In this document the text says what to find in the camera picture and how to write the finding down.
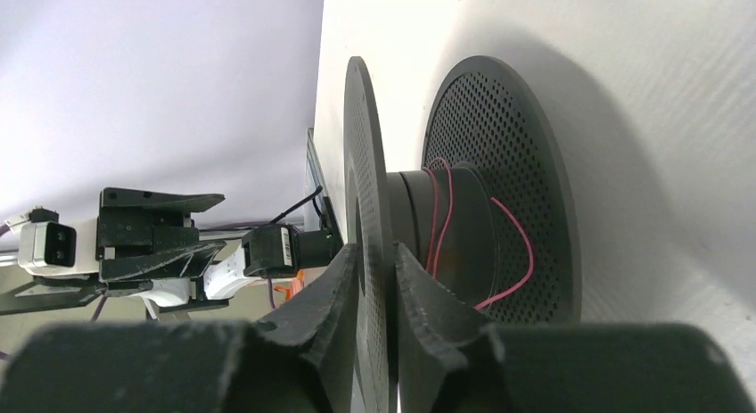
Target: red wire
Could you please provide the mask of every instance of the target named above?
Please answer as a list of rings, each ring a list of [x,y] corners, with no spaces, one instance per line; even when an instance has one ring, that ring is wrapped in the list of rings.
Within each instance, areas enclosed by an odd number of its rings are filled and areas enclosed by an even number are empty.
[[[520,279],[520,282],[517,284],[512,285],[509,289],[506,291],[496,294],[492,297],[489,297],[488,299],[481,301],[477,306],[475,306],[475,310],[481,310],[485,308],[486,306],[489,306],[491,303],[495,301],[499,301],[503,298],[505,298],[507,295],[514,293],[515,291],[519,290],[521,286],[525,285],[526,282],[528,282],[528,279],[530,279],[530,276],[533,274],[533,268],[535,267],[535,258],[533,257],[533,245],[530,243],[530,239],[528,238],[528,235],[525,233],[525,229],[522,228],[520,225],[520,222],[517,221],[517,218],[514,217],[514,214],[504,206],[503,203],[501,203],[497,198],[492,197],[491,201],[496,204],[503,212],[506,214],[507,217],[512,221],[515,227],[517,227],[517,231],[520,232],[520,236],[522,236],[522,240],[525,241],[525,247],[528,248],[528,271],[525,272],[525,276]]]
[[[436,278],[436,271],[439,269],[439,255],[441,254],[441,245],[444,243],[444,236],[447,233],[448,224],[451,220],[451,211],[454,209],[454,181],[451,179],[451,168],[448,162],[443,157],[437,157],[434,161],[440,161],[444,165],[444,169],[447,170],[448,182],[449,182],[449,210],[447,212],[447,220],[444,221],[444,226],[441,229],[439,235],[439,243],[436,245],[436,253],[433,254],[433,278]]]
[[[435,279],[436,273],[438,271],[439,266],[439,256],[441,252],[441,246],[444,241],[444,236],[446,235],[449,221],[451,220],[451,213],[452,209],[454,208],[454,181],[451,176],[451,168],[449,167],[448,162],[443,158],[436,158],[433,162],[431,162],[431,165],[435,163],[436,161],[440,161],[442,165],[444,165],[444,169],[447,171],[448,175],[448,185],[449,185],[449,207],[448,207],[448,213],[446,221],[444,221],[444,226],[441,229],[441,233],[439,235],[439,242],[436,245],[436,251],[433,253],[433,245],[435,243],[436,239],[436,218],[438,213],[438,207],[439,207],[439,186],[438,182],[436,180],[436,177],[433,175],[433,173],[428,168],[423,168],[423,171],[425,171],[430,177],[431,182],[433,183],[433,222],[431,223],[431,244],[428,248],[428,259],[425,263],[425,269],[432,273],[433,278]],[[503,298],[505,298],[507,295],[514,293],[515,291],[519,290],[525,283],[528,282],[530,277],[533,275],[533,269],[535,268],[535,257],[533,254],[533,245],[530,242],[530,239],[528,238],[528,234],[525,233],[525,229],[522,228],[522,225],[517,220],[517,218],[514,216],[514,214],[504,206],[503,203],[501,203],[497,198],[491,197],[490,200],[497,206],[499,209],[501,209],[504,214],[506,214],[507,217],[512,221],[514,226],[517,228],[517,231],[520,232],[520,236],[522,236],[522,240],[525,242],[525,247],[528,249],[528,271],[525,272],[525,276],[520,279],[516,284],[512,285],[510,288],[508,288],[506,291],[503,291],[502,293],[498,293],[496,295],[493,295],[489,297],[488,299],[482,301],[478,305],[475,306],[476,310],[481,310],[490,304],[499,301]],[[432,271],[429,268],[431,264],[431,257],[433,262]]]
[[[431,183],[433,184],[433,220],[431,223],[431,244],[428,245],[428,259],[425,260],[425,271],[431,273],[431,258],[433,257],[433,245],[436,242],[436,219],[438,218],[439,211],[439,182],[436,180],[436,176],[433,175],[428,168],[423,168],[423,171],[431,177]]]

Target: white wall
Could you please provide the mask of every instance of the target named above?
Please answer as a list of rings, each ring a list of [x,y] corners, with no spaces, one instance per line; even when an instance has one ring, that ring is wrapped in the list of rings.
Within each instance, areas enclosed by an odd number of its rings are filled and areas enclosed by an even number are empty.
[[[389,171],[419,168],[448,71],[495,56],[530,85],[562,150],[583,318],[700,326],[756,394],[754,9],[756,0],[325,0],[315,138],[341,221],[350,56],[370,70]]]
[[[106,186],[302,196],[323,0],[0,0],[0,218],[96,214]],[[11,238],[4,239],[11,243]]]

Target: purple cable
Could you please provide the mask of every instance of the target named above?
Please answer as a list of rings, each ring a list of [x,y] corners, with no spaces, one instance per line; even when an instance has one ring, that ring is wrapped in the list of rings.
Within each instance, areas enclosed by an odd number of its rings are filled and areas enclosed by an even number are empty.
[[[92,318],[89,319],[91,322],[95,322],[100,317],[100,314],[103,313],[103,307],[105,307],[105,302],[107,300],[108,298],[103,296],[102,299],[100,299],[100,302],[97,303],[97,309],[94,310],[94,314],[92,314]]]
[[[275,301],[273,300],[273,279],[267,281],[267,299],[270,300],[270,309],[275,310]]]

